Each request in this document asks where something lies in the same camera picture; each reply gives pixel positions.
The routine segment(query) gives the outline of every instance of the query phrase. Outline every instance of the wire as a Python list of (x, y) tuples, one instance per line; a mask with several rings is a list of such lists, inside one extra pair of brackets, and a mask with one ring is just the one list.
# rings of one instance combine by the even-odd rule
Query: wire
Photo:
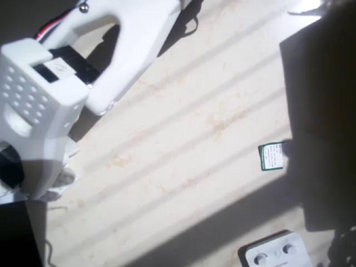
[(73, 8), (65, 10), (63, 13), (61, 13), (57, 17), (55, 17), (55, 18), (51, 19), (50, 21), (48, 21), (45, 25), (43, 25), (38, 30), (38, 32), (34, 36), (35, 40), (37, 40), (38, 42), (42, 41), (48, 35), (49, 32), (51, 32), (55, 27), (57, 27), (59, 24), (61, 24), (61, 22), (67, 17), (67, 15), (72, 10), (74, 10), (75, 8), (79, 7), (82, 4), (85, 4), (87, 1), (88, 0), (79, 1), (79, 3), (76, 4)]

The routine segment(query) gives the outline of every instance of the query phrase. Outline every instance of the perforated white block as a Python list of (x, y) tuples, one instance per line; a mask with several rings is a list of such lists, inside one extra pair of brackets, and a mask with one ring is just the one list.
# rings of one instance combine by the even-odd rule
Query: perforated white block
[(67, 135), (88, 97), (77, 76), (49, 83), (33, 69), (51, 59), (33, 39), (1, 48), (0, 142), (19, 153), (25, 174), (21, 189), (31, 199), (39, 199), (62, 171)]

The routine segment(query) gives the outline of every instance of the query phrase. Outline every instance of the white device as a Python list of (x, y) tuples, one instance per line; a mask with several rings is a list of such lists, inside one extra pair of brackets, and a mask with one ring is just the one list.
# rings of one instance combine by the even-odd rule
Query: white device
[(303, 240), (289, 231), (248, 247), (245, 256), (249, 267), (312, 267)]
[[(45, 27), (48, 31), (57, 26), (43, 44), (23, 39), (1, 48), (0, 146), (5, 143), (18, 152), (24, 171), (21, 192), (26, 197), (55, 200), (78, 179), (68, 161), (79, 146), (68, 133), (84, 105), (100, 116), (112, 109), (153, 63), (190, 2), (80, 0)], [(111, 63), (94, 83), (85, 83), (53, 51), (70, 50), (67, 46), (79, 36), (112, 19), (120, 25), (120, 35)]]

